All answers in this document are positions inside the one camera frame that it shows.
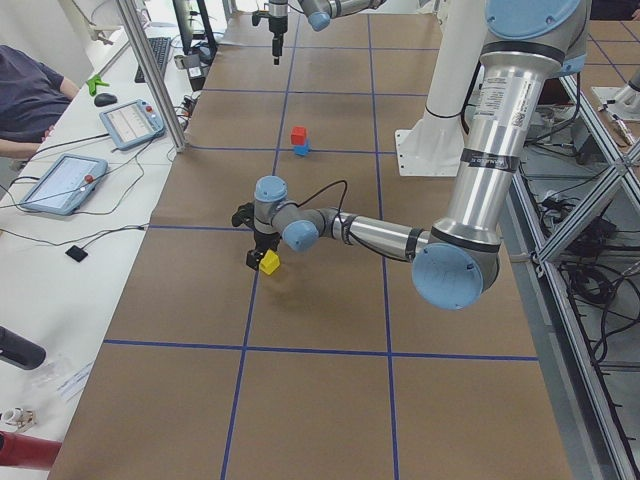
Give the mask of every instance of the red cube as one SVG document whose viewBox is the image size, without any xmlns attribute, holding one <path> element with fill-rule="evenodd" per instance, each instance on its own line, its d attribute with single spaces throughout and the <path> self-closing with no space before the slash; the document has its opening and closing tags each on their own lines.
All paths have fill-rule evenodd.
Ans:
<svg viewBox="0 0 640 480">
<path fill-rule="evenodd" d="M 307 129 L 305 127 L 293 127 L 291 129 L 291 144 L 304 145 L 307 141 Z"/>
</svg>

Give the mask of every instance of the blue cube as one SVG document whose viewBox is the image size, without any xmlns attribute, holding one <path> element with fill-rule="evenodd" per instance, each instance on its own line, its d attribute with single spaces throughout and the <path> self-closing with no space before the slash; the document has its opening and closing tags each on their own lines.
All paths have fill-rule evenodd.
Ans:
<svg viewBox="0 0 640 480">
<path fill-rule="evenodd" d="M 306 156 L 307 153 L 309 153 L 309 139 L 307 138 L 307 140 L 304 142 L 304 145 L 294 145 L 293 153 L 295 153 L 296 155 L 300 155 L 301 157 Z"/>
</svg>

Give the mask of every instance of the person's arm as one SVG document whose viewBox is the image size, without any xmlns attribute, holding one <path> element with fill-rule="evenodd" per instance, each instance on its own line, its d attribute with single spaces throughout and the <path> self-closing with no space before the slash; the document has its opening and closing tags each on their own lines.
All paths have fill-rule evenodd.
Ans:
<svg viewBox="0 0 640 480">
<path fill-rule="evenodd" d="M 0 138 L 0 157 L 30 158 L 38 151 L 39 143 L 22 143 Z"/>
<path fill-rule="evenodd" d="M 67 77 L 62 79 L 62 83 L 60 84 L 60 92 L 67 97 L 69 100 L 73 100 L 75 96 L 78 94 L 78 86 L 69 80 Z"/>
</svg>

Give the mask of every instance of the red object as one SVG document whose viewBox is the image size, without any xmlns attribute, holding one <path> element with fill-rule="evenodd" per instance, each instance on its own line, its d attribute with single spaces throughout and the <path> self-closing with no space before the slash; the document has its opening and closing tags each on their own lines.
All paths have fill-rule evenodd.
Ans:
<svg viewBox="0 0 640 480">
<path fill-rule="evenodd" d="M 62 443 L 18 433 L 0 432 L 0 465 L 49 470 Z"/>
<path fill-rule="evenodd" d="M 293 145 L 304 145 L 307 141 L 307 129 L 305 127 L 293 127 L 291 129 L 291 143 Z"/>
</svg>

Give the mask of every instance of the monitor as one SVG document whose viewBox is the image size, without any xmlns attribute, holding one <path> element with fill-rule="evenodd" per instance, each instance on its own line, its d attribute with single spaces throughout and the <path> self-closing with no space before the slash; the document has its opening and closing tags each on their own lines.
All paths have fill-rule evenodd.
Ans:
<svg viewBox="0 0 640 480">
<path fill-rule="evenodd" d="M 173 10 L 176 14 L 176 21 L 180 30 L 182 40 L 182 52 L 185 55 L 191 53 L 191 42 L 193 41 L 193 28 L 191 27 L 191 4 L 189 0 L 173 0 Z"/>
<path fill-rule="evenodd" d="M 196 15 L 199 14 L 199 20 L 194 19 L 191 15 L 191 2 L 189 0 L 173 0 L 173 9 L 176 14 L 176 20 L 180 30 L 180 38 L 182 40 L 182 51 L 185 55 L 197 53 L 203 63 L 211 65 L 213 57 L 215 57 L 218 50 L 218 45 L 213 37 L 213 29 L 211 28 L 211 22 L 209 21 L 209 13 L 207 12 L 205 0 L 197 0 L 197 4 L 198 13 Z M 200 42 L 196 46 L 192 47 L 191 43 L 194 39 L 194 21 L 200 23 L 204 28 L 206 41 Z"/>
</svg>

